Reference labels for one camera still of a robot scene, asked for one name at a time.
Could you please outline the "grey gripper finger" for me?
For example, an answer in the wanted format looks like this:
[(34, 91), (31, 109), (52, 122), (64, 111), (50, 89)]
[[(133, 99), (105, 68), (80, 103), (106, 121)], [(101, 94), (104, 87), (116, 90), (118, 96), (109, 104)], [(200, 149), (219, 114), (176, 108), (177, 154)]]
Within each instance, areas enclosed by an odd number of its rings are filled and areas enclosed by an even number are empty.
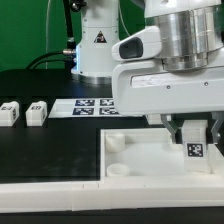
[(224, 111), (216, 111), (211, 113), (213, 124), (211, 127), (212, 143), (217, 144), (220, 139), (219, 130), (224, 123)]

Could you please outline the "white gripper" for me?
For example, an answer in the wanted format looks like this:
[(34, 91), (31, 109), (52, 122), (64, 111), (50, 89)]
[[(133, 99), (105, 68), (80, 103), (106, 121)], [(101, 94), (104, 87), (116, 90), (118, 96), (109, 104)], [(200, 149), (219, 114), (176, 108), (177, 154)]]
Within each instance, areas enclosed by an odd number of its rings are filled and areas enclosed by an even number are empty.
[(148, 26), (112, 47), (118, 62), (112, 73), (112, 96), (122, 115), (161, 114), (174, 144), (181, 130), (171, 114), (224, 111), (224, 46), (204, 52), (206, 65), (168, 70), (160, 28)]

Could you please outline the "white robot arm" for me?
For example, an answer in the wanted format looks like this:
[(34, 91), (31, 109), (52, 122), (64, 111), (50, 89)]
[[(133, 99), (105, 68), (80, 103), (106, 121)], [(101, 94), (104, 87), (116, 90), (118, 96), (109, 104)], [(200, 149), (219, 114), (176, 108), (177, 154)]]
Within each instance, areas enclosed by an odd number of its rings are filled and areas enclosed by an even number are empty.
[(112, 82), (123, 115), (159, 114), (173, 136), (169, 115), (210, 112), (209, 139), (224, 123), (224, 0), (132, 0), (144, 9), (145, 28), (118, 38), (119, 0), (72, 0), (82, 12), (75, 77)]

